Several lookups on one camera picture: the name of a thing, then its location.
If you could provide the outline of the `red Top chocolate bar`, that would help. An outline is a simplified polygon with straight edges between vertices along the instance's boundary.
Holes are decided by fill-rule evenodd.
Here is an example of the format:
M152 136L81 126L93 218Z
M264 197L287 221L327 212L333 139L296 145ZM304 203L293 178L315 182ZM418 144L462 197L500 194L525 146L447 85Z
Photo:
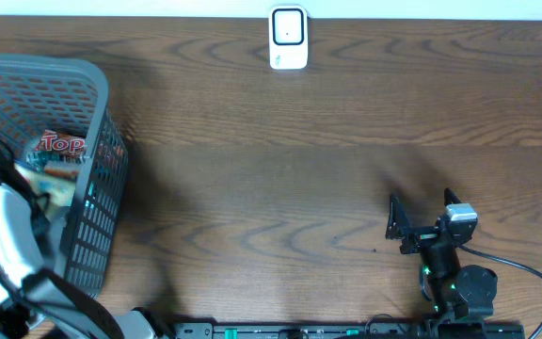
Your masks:
M84 153L86 147L86 141L81 137L45 130L34 151L45 151L69 157L78 157Z

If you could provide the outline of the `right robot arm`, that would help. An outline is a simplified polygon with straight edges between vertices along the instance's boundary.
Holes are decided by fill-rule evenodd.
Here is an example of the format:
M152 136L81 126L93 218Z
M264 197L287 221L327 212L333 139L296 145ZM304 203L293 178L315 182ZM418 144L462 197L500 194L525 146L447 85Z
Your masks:
M449 188L443 198L444 213L434 225L414 226L399 198L391 194L385 237L399 240L402 254L421 256L422 280L429 285L430 299L440 315L452 320L484 319L494 313L497 275L483 266L462 266L457 254L472 239L478 215Z

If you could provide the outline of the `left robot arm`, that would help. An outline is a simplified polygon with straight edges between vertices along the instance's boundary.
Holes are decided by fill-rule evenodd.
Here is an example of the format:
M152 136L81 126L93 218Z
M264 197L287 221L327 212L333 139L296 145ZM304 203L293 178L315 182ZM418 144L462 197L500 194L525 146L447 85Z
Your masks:
M175 331L143 308L112 315L43 258L37 234L50 226L30 185L0 142L0 338L23 338L45 319L55 338L172 338Z

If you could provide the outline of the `small orange snack box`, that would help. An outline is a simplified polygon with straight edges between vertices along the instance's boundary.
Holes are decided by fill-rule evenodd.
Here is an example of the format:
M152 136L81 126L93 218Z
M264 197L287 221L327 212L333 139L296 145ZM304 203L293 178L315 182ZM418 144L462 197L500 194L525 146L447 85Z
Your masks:
M14 166L38 196L38 205L49 220L70 209L76 188L74 181L37 172L20 162Z

